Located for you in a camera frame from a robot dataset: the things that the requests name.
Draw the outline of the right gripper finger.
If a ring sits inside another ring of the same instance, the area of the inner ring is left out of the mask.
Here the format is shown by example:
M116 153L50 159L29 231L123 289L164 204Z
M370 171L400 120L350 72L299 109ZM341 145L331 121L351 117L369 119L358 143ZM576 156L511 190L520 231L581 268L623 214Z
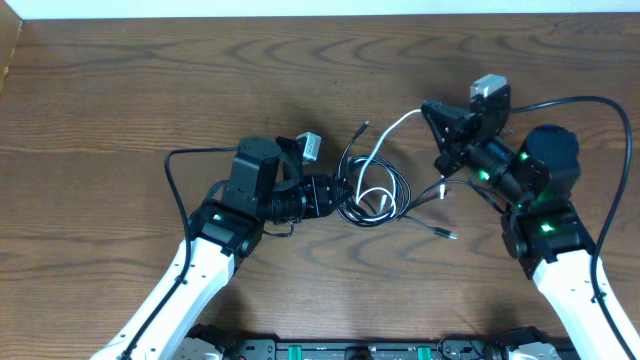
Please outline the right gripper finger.
M422 107L421 112L432 131L438 149L442 151L454 133L458 109L456 107Z
M421 112L431 128L463 128L474 125L473 115L463 108L426 100Z

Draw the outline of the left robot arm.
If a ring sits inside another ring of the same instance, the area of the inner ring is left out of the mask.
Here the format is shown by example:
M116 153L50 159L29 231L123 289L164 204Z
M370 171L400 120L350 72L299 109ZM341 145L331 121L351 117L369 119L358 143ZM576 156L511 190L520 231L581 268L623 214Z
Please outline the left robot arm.
M319 138L247 137L232 148L228 179L212 186L192 213L171 266L97 359L169 359L212 298L260 242L264 226L332 214L352 186L327 174L305 174Z

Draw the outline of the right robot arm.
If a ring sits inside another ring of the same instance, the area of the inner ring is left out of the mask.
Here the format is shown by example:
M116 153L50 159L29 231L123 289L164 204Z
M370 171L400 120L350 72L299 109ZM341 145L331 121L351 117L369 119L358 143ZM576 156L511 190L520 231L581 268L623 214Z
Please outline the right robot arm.
M483 90L464 110L437 101L421 105L436 140L434 165L450 177L463 167L496 191L502 237L563 324L582 359L636 359L639 334L607 281L601 249L629 178L623 169L612 205L597 238L592 238L571 201L581 170L579 144L557 125L533 128L518 149L500 137L510 115L511 88Z

